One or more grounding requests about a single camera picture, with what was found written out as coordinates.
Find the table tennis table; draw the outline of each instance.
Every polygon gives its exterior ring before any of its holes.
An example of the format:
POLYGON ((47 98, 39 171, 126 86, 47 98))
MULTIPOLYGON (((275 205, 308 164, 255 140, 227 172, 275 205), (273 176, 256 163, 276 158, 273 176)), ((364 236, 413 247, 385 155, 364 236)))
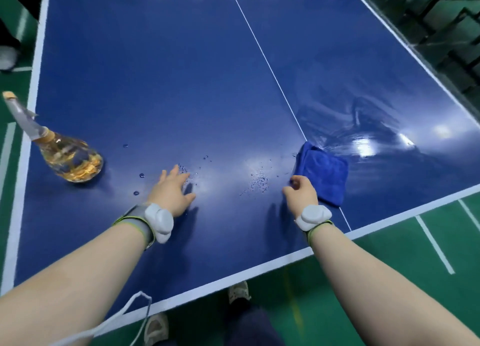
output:
POLYGON ((364 0, 43 0, 28 108, 105 167, 72 185, 23 137, 2 294, 162 169, 191 173, 194 204, 109 315, 140 290, 157 313, 311 255, 281 194, 305 140, 349 162, 331 210, 351 239, 480 191, 479 125, 364 0))

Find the white cable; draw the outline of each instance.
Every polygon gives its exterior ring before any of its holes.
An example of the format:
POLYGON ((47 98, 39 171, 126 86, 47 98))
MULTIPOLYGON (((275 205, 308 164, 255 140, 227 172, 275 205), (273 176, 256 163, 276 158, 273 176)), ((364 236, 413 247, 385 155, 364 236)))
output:
POLYGON ((67 345, 69 345, 69 344, 71 344, 75 341, 80 340, 81 338, 94 336, 97 332, 99 332, 101 329, 103 329, 106 325, 111 323, 111 321, 113 321, 114 319, 123 315, 123 313, 125 313, 127 311, 127 309, 132 305, 134 300, 136 298, 140 297, 140 296, 144 296, 145 298, 148 299, 148 307, 147 307, 147 314, 145 315, 145 319, 143 320, 143 323, 141 324, 140 330, 138 330, 137 336, 132 341, 132 343, 130 343, 130 346, 134 346, 135 342, 137 342, 137 340, 138 340, 138 337, 140 337, 140 334, 142 333, 142 329, 144 328, 145 323, 147 322, 148 313, 150 312, 150 306, 152 305, 152 297, 145 294, 144 292, 138 292, 138 293, 134 294, 122 309, 120 309, 117 313, 115 313, 109 319, 103 321, 101 324, 99 324, 95 328, 92 328, 91 330, 87 330, 87 331, 83 331, 83 332, 74 334, 72 336, 65 337, 64 339, 62 339, 60 341, 52 343, 50 346, 67 346, 67 345))

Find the foot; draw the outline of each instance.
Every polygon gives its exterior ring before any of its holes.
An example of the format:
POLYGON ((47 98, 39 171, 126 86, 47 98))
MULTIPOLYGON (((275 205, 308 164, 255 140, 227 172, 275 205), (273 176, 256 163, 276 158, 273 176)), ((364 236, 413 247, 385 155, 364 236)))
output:
POLYGON ((169 320, 165 313, 158 313, 148 319, 143 333, 145 346, 165 341, 169 338, 169 320))
POLYGON ((238 284, 232 285, 228 288, 228 302, 230 304, 233 303, 234 300, 238 298, 245 298, 246 300, 250 300, 252 297, 248 292, 248 285, 247 282, 239 282, 238 284))
POLYGON ((9 72, 18 60, 18 50, 13 46, 0 45, 0 71, 9 72))

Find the microfiber cloth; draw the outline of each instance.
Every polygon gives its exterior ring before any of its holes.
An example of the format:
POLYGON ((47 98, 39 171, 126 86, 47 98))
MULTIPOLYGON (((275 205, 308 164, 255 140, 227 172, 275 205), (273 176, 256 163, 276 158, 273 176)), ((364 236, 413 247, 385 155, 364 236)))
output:
POLYGON ((323 202, 340 207, 348 174, 349 165, 345 159, 329 154, 308 141, 298 152, 295 175, 309 178, 323 202))

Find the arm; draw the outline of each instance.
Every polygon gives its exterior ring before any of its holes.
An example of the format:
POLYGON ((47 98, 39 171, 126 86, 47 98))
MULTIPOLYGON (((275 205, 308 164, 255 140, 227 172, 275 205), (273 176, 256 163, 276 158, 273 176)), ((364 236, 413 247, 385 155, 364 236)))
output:
MULTIPOLYGON (((317 204, 305 177, 285 187, 295 218, 317 204)), ((333 291, 363 341, 369 345, 480 345, 480 339, 416 285, 324 223, 311 230, 310 244, 333 291)))
MULTIPOLYGON (((195 199, 183 196, 189 174, 178 171, 163 170, 148 197, 174 217, 195 199)), ((0 298, 0 344, 47 345, 101 323, 145 246, 144 235, 121 222, 12 289, 0 298)))

